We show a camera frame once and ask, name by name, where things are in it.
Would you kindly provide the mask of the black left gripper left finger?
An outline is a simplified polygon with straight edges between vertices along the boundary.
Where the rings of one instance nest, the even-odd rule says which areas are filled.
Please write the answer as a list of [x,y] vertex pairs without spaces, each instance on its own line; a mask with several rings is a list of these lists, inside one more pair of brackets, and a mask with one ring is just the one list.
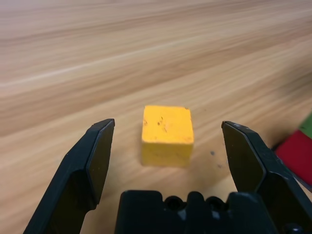
[[100,202],[108,172],[115,121],[93,124],[64,156],[26,234],[78,234]]

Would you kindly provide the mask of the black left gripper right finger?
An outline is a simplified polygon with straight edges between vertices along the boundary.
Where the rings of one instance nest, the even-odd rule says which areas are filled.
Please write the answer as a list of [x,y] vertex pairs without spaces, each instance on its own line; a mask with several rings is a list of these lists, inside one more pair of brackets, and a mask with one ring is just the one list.
[[310,234],[312,203],[284,163],[250,128],[231,121],[221,128],[237,191],[259,198],[279,234]]

